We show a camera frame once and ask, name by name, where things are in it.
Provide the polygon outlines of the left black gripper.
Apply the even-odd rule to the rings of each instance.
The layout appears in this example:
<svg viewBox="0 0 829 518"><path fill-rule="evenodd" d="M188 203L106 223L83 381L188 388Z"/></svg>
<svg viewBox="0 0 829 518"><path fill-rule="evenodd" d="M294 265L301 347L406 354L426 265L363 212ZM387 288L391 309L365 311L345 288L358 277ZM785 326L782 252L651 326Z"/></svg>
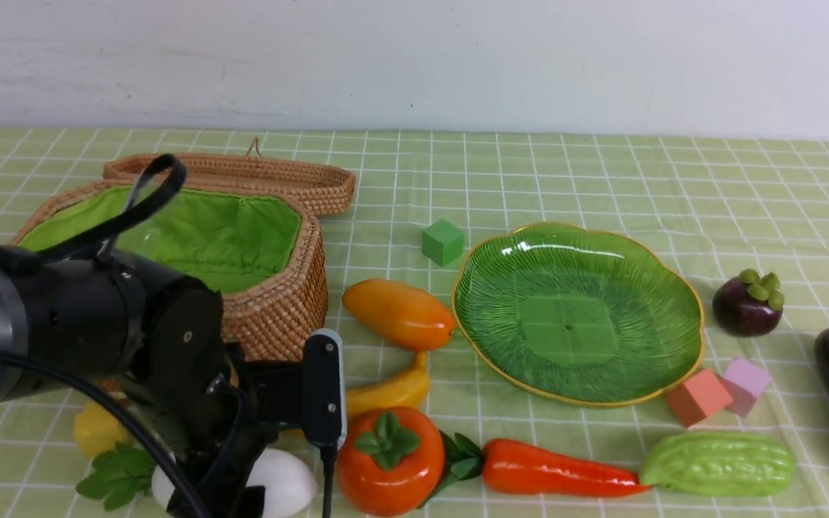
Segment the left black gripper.
<svg viewBox="0 0 829 518"><path fill-rule="evenodd" d="M268 517L270 489L249 479L282 430L302 422L303 362L246 361L227 347L191 366L151 367L130 381L154 427L212 517Z"/></svg>

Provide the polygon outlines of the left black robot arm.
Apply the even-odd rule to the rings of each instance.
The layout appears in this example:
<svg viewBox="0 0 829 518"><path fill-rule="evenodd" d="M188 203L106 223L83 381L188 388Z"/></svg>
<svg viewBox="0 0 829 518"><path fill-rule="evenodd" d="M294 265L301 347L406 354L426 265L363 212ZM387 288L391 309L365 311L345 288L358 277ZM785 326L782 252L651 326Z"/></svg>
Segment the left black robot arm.
<svg viewBox="0 0 829 518"><path fill-rule="evenodd" d="M249 475L284 425L263 392L300 379L248 362L221 327L221 295L158 263L0 246L0 403L82 391L171 469L175 517L263 516Z"/></svg>

